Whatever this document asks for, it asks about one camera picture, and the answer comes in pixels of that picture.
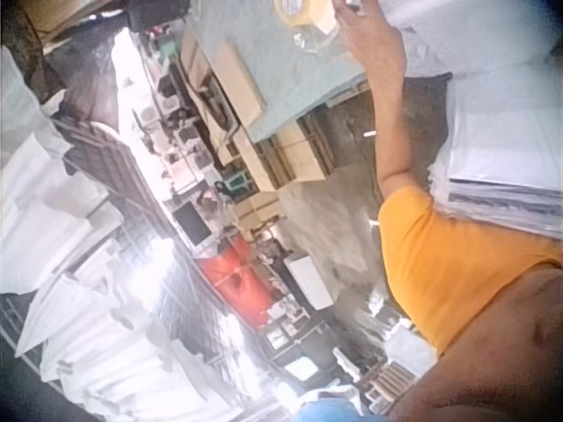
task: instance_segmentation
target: skin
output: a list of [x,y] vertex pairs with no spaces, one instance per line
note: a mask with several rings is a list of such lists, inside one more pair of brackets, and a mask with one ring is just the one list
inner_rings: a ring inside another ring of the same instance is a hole
[[[405,49],[377,0],[358,16],[333,0],[347,48],[364,67],[376,113],[377,181],[385,198],[416,185],[401,114]],[[462,331],[395,406],[397,422],[563,420],[563,271],[530,269]]]

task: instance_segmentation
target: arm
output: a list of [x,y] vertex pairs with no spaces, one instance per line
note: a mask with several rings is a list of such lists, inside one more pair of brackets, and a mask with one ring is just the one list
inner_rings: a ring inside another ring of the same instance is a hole
[[387,23],[377,0],[363,0],[365,16],[356,15],[345,0],[333,0],[333,4],[348,50],[368,77],[376,110],[377,183],[388,198],[399,188],[415,184],[401,111],[405,47],[400,32]]

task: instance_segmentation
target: yellow shirt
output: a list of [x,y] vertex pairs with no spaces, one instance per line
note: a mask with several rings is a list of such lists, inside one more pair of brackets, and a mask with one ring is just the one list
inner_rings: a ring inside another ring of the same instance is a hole
[[503,287],[563,260],[548,238],[441,215],[416,186],[385,201],[379,224],[391,292],[439,353]]

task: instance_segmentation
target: green object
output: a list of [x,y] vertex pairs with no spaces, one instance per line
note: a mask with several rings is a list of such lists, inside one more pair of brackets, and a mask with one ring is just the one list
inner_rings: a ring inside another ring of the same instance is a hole
[[241,170],[224,180],[224,184],[227,185],[230,191],[235,191],[241,187],[247,187],[252,183],[248,178],[245,170]]
[[162,59],[165,60],[172,55],[176,54],[176,43],[174,40],[168,40],[160,44],[160,54]]

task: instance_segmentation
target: tape roll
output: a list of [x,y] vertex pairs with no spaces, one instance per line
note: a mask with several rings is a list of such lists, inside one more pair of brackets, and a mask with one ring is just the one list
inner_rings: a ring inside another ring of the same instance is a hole
[[300,26],[323,21],[333,4],[331,0],[274,0],[274,6],[286,25]]

